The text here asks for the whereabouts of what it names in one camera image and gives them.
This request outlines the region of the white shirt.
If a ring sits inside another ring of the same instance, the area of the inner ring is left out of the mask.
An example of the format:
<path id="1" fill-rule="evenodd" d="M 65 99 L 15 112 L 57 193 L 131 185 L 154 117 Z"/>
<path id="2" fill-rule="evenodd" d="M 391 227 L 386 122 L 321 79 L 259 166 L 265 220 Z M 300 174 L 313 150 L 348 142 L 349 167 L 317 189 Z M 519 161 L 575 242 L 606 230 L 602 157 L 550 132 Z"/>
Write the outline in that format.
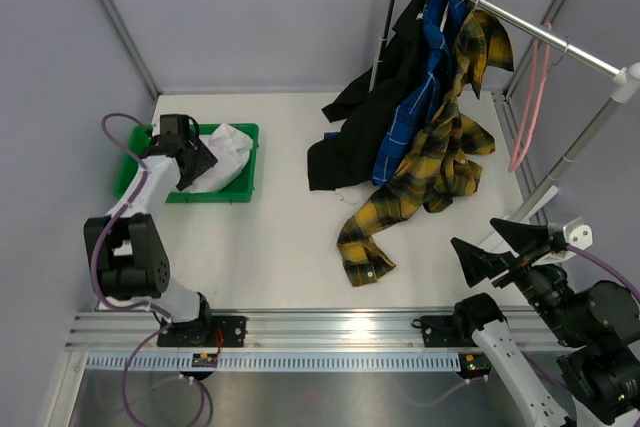
<path id="1" fill-rule="evenodd" d="M 217 163 L 200 175 L 185 192 L 219 192 L 246 167 L 254 141 L 248 134 L 226 123 L 220 124 L 212 134 L 201 135 L 200 140 L 216 157 Z"/>

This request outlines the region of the pink hanger with metal hook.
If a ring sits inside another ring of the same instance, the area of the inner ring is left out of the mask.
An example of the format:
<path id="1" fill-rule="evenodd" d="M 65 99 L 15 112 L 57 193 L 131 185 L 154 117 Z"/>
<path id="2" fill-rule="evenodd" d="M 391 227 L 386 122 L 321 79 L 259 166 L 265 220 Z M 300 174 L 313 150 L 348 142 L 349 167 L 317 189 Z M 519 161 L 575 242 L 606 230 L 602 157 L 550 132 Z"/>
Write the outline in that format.
<path id="1" fill-rule="evenodd" d="M 531 50 L 531 66 L 529 68 L 528 90 L 525 96 L 522 116 L 517 129 L 516 139 L 510 154 L 508 172 L 514 173 L 524 162 L 535 134 L 546 84 L 552 68 L 560 62 L 551 62 L 551 46 L 545 44 L 542 64 L 538 67 L 539 47 L 541 41 L 535 38 Z"/>

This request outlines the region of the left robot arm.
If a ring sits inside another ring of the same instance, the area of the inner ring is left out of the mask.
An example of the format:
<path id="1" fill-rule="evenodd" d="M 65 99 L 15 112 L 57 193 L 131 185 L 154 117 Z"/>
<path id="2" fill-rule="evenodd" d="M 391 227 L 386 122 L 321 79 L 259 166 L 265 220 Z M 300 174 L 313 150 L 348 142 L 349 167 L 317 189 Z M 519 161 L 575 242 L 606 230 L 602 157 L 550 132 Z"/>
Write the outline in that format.
<path id="1" fill-rule="evenodd" d="M 164 319 L 162 332 L 179 331 L 190 344 L 202 346 L 215 331 L 209 304 L 172 278 L 155 215 L 172 192 L 191 186 L 217 158 L 188 115 L 163 115 L 159 132 L 145 133 L 149 143 L 142 153 L 123 148 L 137 164 L 125 193 L 106 214 L 84 224 L 91 285 L 104 307 L 151 311 Z"/>

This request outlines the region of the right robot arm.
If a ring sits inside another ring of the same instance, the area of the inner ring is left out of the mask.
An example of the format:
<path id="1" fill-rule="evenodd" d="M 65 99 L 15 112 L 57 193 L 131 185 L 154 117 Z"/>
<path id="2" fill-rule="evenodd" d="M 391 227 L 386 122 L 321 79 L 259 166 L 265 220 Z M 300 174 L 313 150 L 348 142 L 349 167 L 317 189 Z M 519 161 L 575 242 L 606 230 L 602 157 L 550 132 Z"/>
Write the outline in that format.
<path id="1" fill-rule="evenodd" d="M 452 330 L 480 347 L 528 426 L 636 426 L 639 423 L 639 291 L 588 252 L 592 234 L 582 219 L 530 225 L 494 218 L 506 242 L 492 253 L 452 238 L 468 286 L 485 279 L 514 285 L 568 353 L 557 359 L 576 415 L 546 390 L 511 338 L 506 318 L 486 293 L 456 303 Z"/>

